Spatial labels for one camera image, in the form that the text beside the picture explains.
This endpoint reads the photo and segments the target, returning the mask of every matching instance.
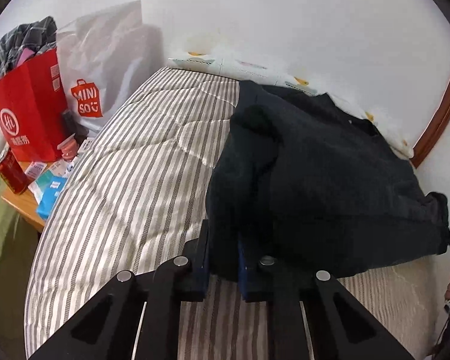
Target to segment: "silver bolt head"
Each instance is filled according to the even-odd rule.
[[[272,266],[275,264],[275,259],[272,256],[263,256],[260,259],[260,264],[263,266]]]
[[[132,278],[132,274],[130,271],[120,271],[116,275],[116,278],[118,281],[124,282],[130,280]]]
[[[327,271],[318,271],[315,276],[317,276],[317,279],[320,281],[328,281],[331,278]]]
[[[188,263],[188,258],[185,256],[178,256],[173,259],[173,264],[176,266],[185,266]]]

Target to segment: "green cloth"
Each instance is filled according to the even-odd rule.
[[[1,199],[0,177],[0,346],[10,360],[25,359],[23,311],[37,231]]]

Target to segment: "miniso bag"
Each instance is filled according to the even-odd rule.
[[[79,17],[59,29],[56,53],[75,120],[96,135],[153,73],[140,1]]]

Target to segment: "striped mattress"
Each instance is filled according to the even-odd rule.
[[[30,357],[123,269],[154,270],[198,237],[205,193],[239,98],[239,83],[164,68],[95,139],[58,198],[31,269],[25,303]],[[435,322],[431,262],[342,279],[416,357]],[[264,303],[213,277],[203,303],[182,304],[180,360],[267,359]]]

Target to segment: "black jacket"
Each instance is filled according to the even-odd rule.
[[[240,82],[230,133],[206,200],[211,267],[236,280],[237,239],[335,277],[447,247],[447,199],[424,196],[368,120],[326,94]]]

